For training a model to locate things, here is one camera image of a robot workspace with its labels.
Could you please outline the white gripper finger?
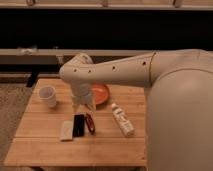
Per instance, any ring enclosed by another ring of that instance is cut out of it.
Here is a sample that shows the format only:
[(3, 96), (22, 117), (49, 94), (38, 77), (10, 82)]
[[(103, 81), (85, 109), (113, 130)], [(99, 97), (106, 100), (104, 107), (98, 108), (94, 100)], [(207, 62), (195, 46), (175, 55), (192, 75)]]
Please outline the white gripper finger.
[(95, 111), (96, 110), (96, 104), (94, 101), (90, 101), (89, 103), (86, 104), (87, 108), (90, 111)]

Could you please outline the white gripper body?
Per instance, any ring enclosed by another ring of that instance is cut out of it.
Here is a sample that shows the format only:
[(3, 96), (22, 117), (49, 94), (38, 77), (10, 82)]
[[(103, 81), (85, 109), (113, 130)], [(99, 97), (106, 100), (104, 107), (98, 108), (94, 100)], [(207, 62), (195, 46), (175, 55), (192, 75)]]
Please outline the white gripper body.
[(90, 84), (72, 84), (71, 97), (75, 104), (90, 104), (93, 101)]

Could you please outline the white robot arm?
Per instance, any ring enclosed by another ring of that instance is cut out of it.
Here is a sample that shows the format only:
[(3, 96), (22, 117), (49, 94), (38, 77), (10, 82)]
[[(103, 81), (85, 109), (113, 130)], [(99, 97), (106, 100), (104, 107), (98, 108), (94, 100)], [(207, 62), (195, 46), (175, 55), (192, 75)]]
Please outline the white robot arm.
[(147, 171), (213, 171), (212, 52), (153, 51), (98, 64), (81, 53), (60, 78), (76, 106), (91, 102), (93, 83), (147, 89)]

